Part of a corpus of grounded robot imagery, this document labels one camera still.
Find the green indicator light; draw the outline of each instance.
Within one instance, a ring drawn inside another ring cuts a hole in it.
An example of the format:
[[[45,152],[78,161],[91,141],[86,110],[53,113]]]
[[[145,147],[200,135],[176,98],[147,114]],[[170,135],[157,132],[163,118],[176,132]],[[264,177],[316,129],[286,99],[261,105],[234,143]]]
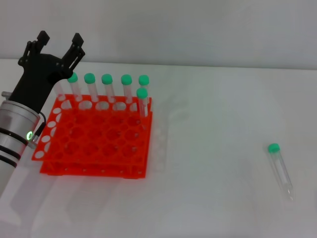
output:
[[[27,135],[26,135],[26,139],[30,140],[32,138],[32,135],[33,135],[33,132],[31,132],[31,131],[28,132]]]

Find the white surface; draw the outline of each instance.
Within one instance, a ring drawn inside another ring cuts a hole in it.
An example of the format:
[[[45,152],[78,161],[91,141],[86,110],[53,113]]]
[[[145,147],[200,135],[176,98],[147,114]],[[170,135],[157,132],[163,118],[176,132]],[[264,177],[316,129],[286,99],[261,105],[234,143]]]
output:
[[[75,32],[84,60],[314,68],[316,0],[1,0],[1,58],[47,30],[63,56]]]
[[[0,88],[21,76],[0,60]],[[0,200],[1,238],[315,238],[317,72],[80,63],[150,77],[154,121],[143,180],[40,175],[27,150]],[[66,80],[62,82],[70,92]],[[44,113],[51,110],[54,92]],[[295,189],[284,203],[266,147],[281,146]]]

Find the white wall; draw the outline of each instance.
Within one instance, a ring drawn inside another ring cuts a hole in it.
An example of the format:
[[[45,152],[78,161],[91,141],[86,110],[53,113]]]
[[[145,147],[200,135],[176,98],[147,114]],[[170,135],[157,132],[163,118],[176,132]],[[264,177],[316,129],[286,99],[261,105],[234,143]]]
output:
[[[85,61],[317,68],[316,0],[1,0],[0,58],[42,29]]]

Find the white table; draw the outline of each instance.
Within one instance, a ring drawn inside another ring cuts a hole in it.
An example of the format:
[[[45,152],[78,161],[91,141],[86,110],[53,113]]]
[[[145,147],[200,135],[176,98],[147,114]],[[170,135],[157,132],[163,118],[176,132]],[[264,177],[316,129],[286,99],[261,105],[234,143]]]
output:
[[[22,68],[0,60],[0,89]],[[99,79],[147,74],[154,124],[145,179],[50,177],[27,149],[0,200],[1,238],[315,238],[317,71],[80,63]],[[67,82],[63,82],[70,92]],[[88,92],[82,84],[83,92]],[[54,102],[51,93],[43,112]],[[281,146],[286,203],[266,147]]]

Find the robotic arm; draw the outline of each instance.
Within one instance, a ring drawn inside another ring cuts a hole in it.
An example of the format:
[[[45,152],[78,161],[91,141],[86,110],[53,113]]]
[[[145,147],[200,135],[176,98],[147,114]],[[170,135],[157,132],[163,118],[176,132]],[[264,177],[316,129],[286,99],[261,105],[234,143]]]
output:
[[[0,106],[0,196],[29,143],[28,133],[36,128],[39,113],[54,85],[70,78],[85,55],[79,33],[62,59],[41,54],[50,39],[45,31],[37,39],[27,43],[18,62],[24,73],[9,99]]]

